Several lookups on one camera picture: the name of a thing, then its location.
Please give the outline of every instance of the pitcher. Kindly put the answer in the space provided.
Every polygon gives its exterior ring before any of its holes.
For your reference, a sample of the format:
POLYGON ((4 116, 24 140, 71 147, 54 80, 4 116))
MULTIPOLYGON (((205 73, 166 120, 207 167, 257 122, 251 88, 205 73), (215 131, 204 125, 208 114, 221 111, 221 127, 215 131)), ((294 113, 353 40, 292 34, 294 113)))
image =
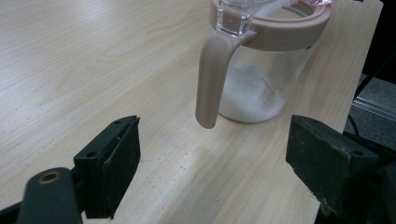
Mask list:
POLYGON ((210 2, 215 31, 201 52, 198 122, 213 128, 218 113, 242 122, 273 118, 287 102, 331 6, 298 0, 210 2))

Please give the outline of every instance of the light wood grain surface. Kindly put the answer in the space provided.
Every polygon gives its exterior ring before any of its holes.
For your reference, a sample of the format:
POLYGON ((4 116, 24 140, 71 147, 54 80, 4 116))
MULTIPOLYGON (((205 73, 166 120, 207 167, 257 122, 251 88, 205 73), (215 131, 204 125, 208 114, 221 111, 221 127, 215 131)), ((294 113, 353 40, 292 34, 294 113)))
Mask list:
POLYGON ((341 132, 382 7, 338 0, 286 109, 259 124, 194 117, 206 0, 0 2, 0 209, 28 179, 137 115, 142 161, 114 220, 313 223, 285 162, 291 114, 341 132))

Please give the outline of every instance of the pitcher handle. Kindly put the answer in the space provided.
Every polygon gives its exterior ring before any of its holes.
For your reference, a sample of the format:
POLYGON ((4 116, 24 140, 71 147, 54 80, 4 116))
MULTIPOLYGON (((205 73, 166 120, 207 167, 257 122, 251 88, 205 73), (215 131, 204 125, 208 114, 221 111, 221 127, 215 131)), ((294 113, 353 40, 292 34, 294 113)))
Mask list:
POLYGON ((236 49, 256 37, 248 30, 242 37, 215 31, 204 43, 198 76, 195 117, 204 128, 215 127, 228 65, 236 49))

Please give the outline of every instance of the screw hole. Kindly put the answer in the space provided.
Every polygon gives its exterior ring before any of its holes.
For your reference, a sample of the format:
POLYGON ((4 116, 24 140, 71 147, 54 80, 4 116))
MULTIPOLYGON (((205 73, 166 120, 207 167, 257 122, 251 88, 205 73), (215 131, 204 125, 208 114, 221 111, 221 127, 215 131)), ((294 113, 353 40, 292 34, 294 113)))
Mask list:
POLYGON ((38 179, 38 183, 41 185, 49 184, 58 180, 60 176, 61 174, 59 174, 58 172, 50 172, 40 176, 40 178, 38 179))
POLYGON ((96 156, 96 152, 87 153, 87 157, 94 157, 94 156, 96 156))

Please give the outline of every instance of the white powder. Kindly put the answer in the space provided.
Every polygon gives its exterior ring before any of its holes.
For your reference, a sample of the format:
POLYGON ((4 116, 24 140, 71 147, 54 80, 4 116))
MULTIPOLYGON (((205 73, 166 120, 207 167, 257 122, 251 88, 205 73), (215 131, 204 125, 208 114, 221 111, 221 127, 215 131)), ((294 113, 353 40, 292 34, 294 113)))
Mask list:
POLYGON ((262 70, 254 66, 231 66, 219 112, 229 119, 260 122, 277 115, 285 103, 262 70))

